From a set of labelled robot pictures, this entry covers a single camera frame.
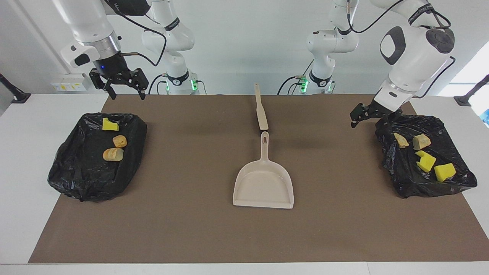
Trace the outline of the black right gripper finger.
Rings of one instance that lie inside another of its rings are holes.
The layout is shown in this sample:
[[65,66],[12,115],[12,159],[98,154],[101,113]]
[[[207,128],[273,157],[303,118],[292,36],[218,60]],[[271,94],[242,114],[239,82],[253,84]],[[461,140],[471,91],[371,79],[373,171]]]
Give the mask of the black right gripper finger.
[[111,87],[111,80],[108,80],[108,82],[104,82],[101,73],[96,68],[93,68],[90,71],[90,79],[96,89],[101,89],[106,92],[112,100],[116,99],[117,94]]
[[141,68],[130,71],[130,87],[138,92],[141,100],[144,100],[146,97],[146,89],[148,88],[148,85],[148,79]]

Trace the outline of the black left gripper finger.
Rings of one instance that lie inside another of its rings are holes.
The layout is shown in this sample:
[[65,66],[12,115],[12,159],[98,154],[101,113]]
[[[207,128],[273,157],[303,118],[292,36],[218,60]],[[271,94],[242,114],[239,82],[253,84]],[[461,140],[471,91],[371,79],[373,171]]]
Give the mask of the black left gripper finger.
[[351,128],[355,128],[357,127],[357,125],[362,122],[362,121],[365,121],[365,120],[370,120],[372,118],[379,118],[378,115],[358,115],[358,116],[353,116],[351,115]]
[[363,103],[359,103],[355,106],[353,111],[350,112],[351,120],[369,120],[369,105],[364,105]]

